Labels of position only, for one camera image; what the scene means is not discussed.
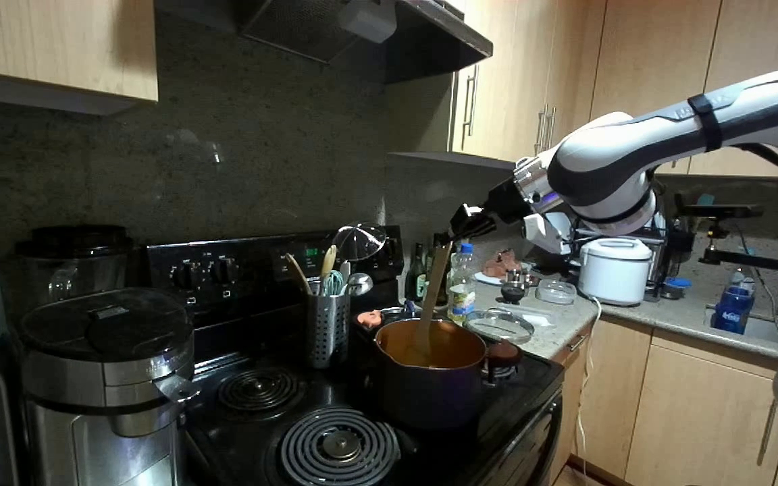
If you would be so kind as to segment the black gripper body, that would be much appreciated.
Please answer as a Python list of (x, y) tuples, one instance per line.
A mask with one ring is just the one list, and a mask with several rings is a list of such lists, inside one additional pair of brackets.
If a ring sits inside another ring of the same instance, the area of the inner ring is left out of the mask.
[(520, 220), (529, 213), (529, 201), (520, 194), (513, 181), (494, 185), (483, 201), (462, 201), (450, 227), (458, 240), (481, 236), (501, 224)]

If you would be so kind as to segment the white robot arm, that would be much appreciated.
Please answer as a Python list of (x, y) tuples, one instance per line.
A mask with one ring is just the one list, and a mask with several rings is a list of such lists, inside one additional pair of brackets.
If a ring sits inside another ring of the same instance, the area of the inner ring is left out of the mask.
[(462, 201), (455, 236), (489, 234), (497, 224), (567, 208), (601, 234), (631, 234), (656, 211), (651, 171), (659, 165), (741, 147), (778, 166), (778, 69), (667, 108), (606, 112), (558, 144), (525, 157), (483, 201)]

